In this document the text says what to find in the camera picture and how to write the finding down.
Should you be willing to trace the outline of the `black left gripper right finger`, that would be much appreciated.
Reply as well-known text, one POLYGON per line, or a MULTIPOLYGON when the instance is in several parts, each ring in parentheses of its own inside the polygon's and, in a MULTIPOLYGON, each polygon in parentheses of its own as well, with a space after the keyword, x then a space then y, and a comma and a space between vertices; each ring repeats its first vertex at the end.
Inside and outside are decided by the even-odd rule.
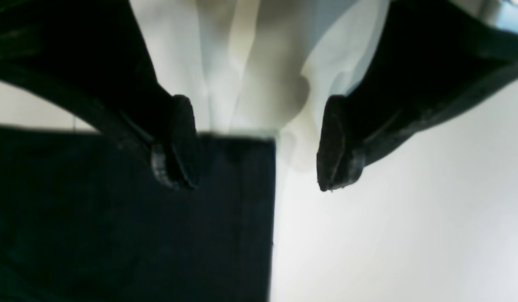
POLYGON ((518 0, 396 0, 376 53, 324 109, 321 191, 357 182, 414 134, 465 113, 518 80, 518 0))

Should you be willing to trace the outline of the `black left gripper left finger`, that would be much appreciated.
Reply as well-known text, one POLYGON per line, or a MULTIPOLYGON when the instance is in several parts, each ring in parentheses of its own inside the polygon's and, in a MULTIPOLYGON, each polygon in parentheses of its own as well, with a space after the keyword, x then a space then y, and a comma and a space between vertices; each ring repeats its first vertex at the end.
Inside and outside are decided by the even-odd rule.
POLYGON ((0 0, 0 81, 77 115, 161 184, 198 186, 192 104, 159 84, 128 0, 0 0))

